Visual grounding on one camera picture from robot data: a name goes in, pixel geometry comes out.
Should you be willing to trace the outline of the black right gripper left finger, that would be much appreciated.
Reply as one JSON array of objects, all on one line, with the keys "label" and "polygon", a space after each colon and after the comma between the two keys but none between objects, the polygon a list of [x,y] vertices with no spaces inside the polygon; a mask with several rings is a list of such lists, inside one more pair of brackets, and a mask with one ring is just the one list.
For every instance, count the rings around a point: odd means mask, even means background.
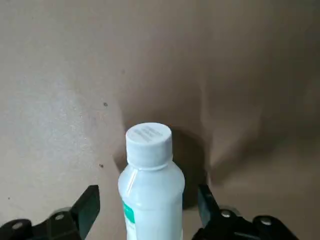
[{"label": "black right gripper left finger", "polygon": [[13,219],[0,227],[2,240],[84,240],[100,212],[100,190],[90,185],[70,208],[59,209],[33,225],[26,218]]}]

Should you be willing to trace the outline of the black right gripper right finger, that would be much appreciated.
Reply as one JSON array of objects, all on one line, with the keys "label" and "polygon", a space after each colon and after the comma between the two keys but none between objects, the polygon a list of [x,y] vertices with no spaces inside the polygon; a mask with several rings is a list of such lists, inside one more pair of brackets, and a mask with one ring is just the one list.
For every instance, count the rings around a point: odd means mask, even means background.
[{"label": "black right gripper right finger", "polygon": [[258,215],[248,221],[230,209],[219,207],[207,184],[198,186],[197,202],[202,227],[193,240],[298,240],[271,215]]}]

